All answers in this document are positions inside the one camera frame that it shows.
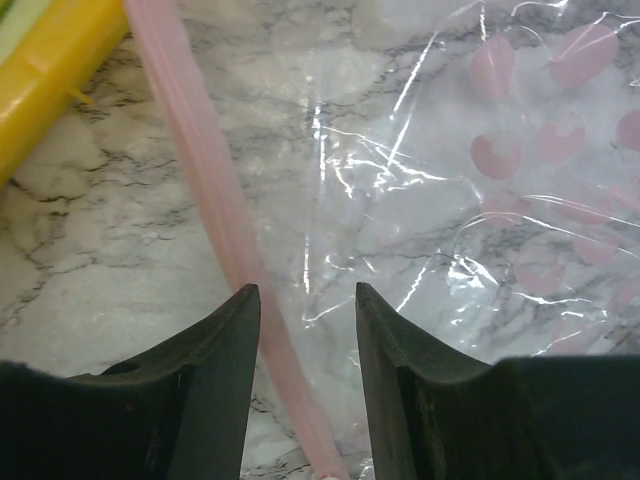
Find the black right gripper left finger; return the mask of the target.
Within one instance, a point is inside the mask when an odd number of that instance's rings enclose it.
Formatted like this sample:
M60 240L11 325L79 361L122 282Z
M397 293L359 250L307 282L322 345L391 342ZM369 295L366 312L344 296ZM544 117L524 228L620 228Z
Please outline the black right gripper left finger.
M5 479L236 479L260 332L247 285L98 375L1 365Z

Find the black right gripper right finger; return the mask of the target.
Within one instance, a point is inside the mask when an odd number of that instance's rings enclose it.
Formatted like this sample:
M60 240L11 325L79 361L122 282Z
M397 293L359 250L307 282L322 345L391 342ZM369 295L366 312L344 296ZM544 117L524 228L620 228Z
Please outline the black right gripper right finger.
M356 289L366 413L379 479L635 479L635 356L489 365Z

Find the clear pink-dotted zip bag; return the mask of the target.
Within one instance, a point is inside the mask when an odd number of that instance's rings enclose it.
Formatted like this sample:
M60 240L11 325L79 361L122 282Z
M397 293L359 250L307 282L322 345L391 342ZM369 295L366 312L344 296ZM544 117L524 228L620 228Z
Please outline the clear pink-dotted zip bag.
M129 1L316 479L374 473L356 289L493 365L639 360L635 1Z

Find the yellow plastic tray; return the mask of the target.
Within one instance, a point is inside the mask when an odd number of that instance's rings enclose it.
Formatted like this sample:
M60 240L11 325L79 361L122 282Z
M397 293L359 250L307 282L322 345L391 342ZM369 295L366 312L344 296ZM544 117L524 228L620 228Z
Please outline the yellow plastic tray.
M5 184L128 31L121 1L1 3L1 183Z

